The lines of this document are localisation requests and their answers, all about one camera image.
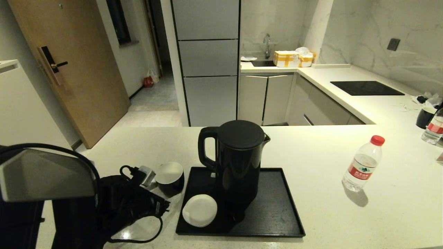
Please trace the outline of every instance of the bottle label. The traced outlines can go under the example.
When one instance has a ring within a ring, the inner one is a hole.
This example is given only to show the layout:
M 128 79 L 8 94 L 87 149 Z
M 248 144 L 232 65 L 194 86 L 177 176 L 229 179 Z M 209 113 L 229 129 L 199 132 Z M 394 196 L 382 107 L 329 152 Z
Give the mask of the bottle label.
M 427 125 L 427 129 L 442 134 L 443 133 L 443 122 L 438 120 L 438 117 L 434 117 L 431 122 Z
M 371 177 L 374 170 L 375 170 L 374 167 L 364 166 L 363 164 L 359 163 L 355 158 L 348 168 L 349 173 L 353 177 L 360 179 L 360 180 L 369 179 L 369 177 Z

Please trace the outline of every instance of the wall outlet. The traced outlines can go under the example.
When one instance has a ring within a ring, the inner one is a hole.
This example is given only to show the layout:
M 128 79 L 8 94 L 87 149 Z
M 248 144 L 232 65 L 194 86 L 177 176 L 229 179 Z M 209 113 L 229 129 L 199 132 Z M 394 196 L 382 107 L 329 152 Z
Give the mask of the wall outlet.
M 389 42 L 388 49 L 395 51 L 397 50 L 398 44 L 400 43 L 400 39 L 391 38 L 391 41 Z

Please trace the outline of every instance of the black induction cooktop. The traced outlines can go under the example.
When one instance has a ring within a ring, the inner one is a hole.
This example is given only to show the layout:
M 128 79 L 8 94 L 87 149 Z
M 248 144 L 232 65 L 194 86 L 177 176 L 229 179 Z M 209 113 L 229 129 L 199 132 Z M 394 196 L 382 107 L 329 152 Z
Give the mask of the black induction cooktop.
M 331 81 L 331 83 L 352 96 L 404 95 L 377 81 Z

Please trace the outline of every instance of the red bottle cap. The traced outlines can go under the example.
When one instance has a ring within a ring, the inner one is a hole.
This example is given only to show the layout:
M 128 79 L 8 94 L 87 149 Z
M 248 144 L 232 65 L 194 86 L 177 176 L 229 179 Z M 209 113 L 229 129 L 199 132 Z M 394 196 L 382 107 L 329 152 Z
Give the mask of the red bottle cap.
M 382 136 L 374 135 L 371 137 L 371 143 L 376 146 L 382 146 L 385 143 L 385 139 Z

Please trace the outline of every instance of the black tray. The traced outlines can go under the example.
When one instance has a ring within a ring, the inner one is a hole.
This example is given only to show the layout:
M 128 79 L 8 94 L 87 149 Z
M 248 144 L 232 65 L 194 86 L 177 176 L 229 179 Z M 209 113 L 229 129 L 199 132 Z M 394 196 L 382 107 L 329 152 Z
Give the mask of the black tray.
M 258 194 L 245 210 L 245 218 L 235 222 L 226 212 L 225 202 L 217 198 L 215 178 L 206 167 L 192 167 L 175 232 L 180 235 L 243 236 L 243 237 L 304 237 L 300 217 L 292 200 L 281 168 L 261 168 Z M 184 204 L 194 195 L 213 197 L 217 216 L 206 227 L 189 225 L 182 216 Z

